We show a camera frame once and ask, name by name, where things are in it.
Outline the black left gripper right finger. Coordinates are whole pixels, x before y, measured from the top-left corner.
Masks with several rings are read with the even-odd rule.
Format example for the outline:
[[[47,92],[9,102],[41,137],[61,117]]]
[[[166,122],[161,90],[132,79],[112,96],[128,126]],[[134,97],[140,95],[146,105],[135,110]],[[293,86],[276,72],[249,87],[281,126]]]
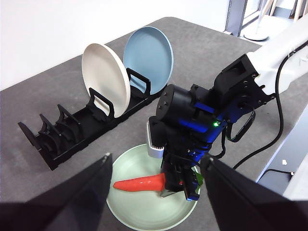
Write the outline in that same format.
[[[307,201],[292,201],[218,159],[201,159],[207,195],[221,231],[306,231]]]

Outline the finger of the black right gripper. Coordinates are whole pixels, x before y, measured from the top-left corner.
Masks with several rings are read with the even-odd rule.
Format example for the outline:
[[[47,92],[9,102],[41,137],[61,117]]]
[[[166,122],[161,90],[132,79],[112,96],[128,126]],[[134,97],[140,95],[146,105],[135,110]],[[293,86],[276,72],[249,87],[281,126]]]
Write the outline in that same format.
[[[164,198],[184,191],[180,166],[172,164],[167,158],[163,158],[160,173],[164,173],[165,175],[165,184],[160,193],[160,197]]]
[[[197,201],[200,197],[200,195],[196,192],[199,183],[197,181],[197,176],[192,169],[184,169],[183,185],[186,200]]]

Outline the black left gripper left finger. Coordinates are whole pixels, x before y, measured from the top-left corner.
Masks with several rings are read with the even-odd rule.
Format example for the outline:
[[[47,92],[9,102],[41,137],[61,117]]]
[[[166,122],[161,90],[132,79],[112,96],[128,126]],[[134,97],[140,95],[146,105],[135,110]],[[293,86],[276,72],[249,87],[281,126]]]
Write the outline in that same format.
[[[113,157],[102,158],[27,202],[0,205],[2,231],[95,231],[110,190]]]

